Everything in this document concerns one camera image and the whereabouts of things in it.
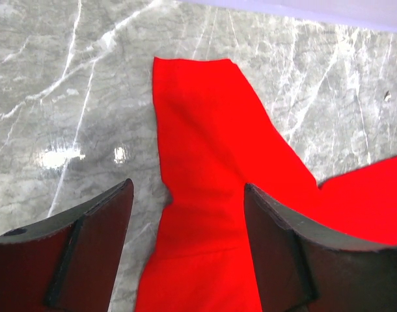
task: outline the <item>red garment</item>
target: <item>red garment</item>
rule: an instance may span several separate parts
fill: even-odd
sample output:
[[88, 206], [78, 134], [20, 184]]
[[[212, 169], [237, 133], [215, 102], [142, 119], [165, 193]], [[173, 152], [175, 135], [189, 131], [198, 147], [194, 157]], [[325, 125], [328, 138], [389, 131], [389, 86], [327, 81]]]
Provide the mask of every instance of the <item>red garment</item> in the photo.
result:
[[[363, 232], [363, 222], [354, 226], [355, 218], [352, 227], [346, 226], [345, 213], [337, 212], [360, 209], [355, 216], [362, 217], [377, 207], [373, 201], [368, 201], [373, 208], [358, 206], [361, 196], [356, 192], [368, 187], [357, 185], [349, 194], [355, 199], [346, 196], [344, 201], [337, 189], [348, 191], [351, 178], [345, 175], [320, 190], [231, 61], [156, 58], [153, 96], [161, 175], [173, 201], [163, 212], [156, 249], [141, 278], [136, 312], [261, 311], [243, 213], [245, 183], [258, 185], [310, 218], [317, 220], [320, 214], [319, 221], [337, 230], [397, 241], [391, 236], [397, 230], [389, 226], [389, 234], [382, 236], [369, 225]], [[381, 167], [375, 167], [374, 174], [387, 169]], [[370, 174], [362, 172], [354, 178], [369, 183]], [[397, 173], [388, 177], [397, 179]], [[370, 186], [379, 193], [379, 187]], [[385, 188], [392, 190], [397, 192], [397, 181]], [[340, 201], [328, 206], [335, 197]], [[336, 209], [332, 218], [331, 209]], [[376, 221], [374, 215], [368, 222]]]

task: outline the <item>marble surface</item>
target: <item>marble surface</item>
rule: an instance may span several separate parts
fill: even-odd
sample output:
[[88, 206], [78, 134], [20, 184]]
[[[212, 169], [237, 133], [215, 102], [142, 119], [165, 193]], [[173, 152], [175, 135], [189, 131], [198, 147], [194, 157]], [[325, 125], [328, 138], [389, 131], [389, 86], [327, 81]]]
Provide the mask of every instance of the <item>marble surface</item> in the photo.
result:
[[397, 154], [396, 33], [170, 0], [0, 0], [0, 234], [132, 178], [110, 311], [132, 311], [168, 195], [154, 55], [236, 62], [319, 181]]

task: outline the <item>marble tabletop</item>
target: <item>marble tabletop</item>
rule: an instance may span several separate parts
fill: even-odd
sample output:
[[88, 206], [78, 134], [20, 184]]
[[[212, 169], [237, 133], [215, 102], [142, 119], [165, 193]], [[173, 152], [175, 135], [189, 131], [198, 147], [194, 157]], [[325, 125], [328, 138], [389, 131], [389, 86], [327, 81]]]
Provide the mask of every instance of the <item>marble tabletop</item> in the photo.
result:
[[397, 155], [396, 33], [172, 0], [0, 0], [0, 234], [132, 178], [110, 311], [133, 310], [168, 196], [154, 56], [232, 59], [318, 181]]

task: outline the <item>red fabric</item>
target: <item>red fabric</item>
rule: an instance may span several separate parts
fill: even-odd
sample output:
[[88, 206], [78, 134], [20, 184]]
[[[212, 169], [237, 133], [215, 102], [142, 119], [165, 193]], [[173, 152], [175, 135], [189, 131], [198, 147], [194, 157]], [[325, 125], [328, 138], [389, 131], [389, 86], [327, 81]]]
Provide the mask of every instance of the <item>red fabric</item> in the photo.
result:
[[[320, 190], [231, 61], [157, 58], [153, 97], [161, 175], [173, 201], [163, 212], [156, 249], [141, 278], [136, 312], [261, 311], [243, 213], [245, 183], [258, 185], [332, 228], [397, 242], [391, 236], [397, 230], [381, 235], [363, 222], [355, 224], [360, 221], [355, 217], [347, 226], [348, 211], [360, 209], [355, 215], [362, 219], [378, 206], [372, 200], [368, 201], [372, 206], [359, 205], [368, 187], [348, 187], [352, 180], [345, 175]], [[390, 167], [376, 166], [375, 173], [359, 170], [352, 177], [368, 184], [371, 176]], [[388, 177], [392, 181], [385, 188], [372, 185], [374, 194], [397, 192], [397, 175]], [[342, 192], [349, 192], [346, 200]], [[391, 204], [397, 204], [397, 198]], [[370, 214], [368, 221], [375, 220], [374, 224], [379, 221], [374, 215], [385, 217]]]

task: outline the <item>gray countertop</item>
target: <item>gray countertop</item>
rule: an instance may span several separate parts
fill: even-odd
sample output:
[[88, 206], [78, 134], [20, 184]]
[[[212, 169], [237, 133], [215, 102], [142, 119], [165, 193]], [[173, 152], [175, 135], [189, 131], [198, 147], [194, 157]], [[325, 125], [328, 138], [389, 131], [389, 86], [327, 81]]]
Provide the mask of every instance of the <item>gray countertop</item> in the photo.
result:
[[395, 33], [170, 0], [0, 0], [0, 234], [132, 178], [110, 311], [132, 310], [167, 198], [154, 56], [232, 59], [319, 181], [397, 154]]

